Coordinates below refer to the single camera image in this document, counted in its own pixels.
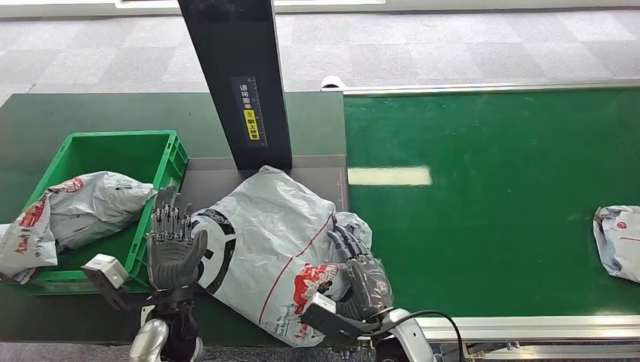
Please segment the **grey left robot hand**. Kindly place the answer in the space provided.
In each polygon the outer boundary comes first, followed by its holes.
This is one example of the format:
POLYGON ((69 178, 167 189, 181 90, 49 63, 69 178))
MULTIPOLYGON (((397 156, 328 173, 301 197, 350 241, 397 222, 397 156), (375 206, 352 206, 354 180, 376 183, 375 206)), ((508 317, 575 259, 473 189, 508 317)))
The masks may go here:
POLYGON ((160 188, 150 215, 147 234, 148 276, 156 305, 192 299, 198 265, 207 250, 208 232, 195 230, 192 205, 173 185, 160 188))

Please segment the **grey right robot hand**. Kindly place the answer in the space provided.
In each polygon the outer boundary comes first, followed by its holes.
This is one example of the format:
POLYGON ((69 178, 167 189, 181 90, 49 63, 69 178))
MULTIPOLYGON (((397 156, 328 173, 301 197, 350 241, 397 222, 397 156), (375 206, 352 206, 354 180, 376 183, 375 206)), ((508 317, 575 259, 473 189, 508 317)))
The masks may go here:
POLYGON ((349 289, 338 302, 337 313, 357 321, 372 321, 393 307, 392 288, 382 262, 353 234, 338 224, 328 232, 346 270, 349 289))

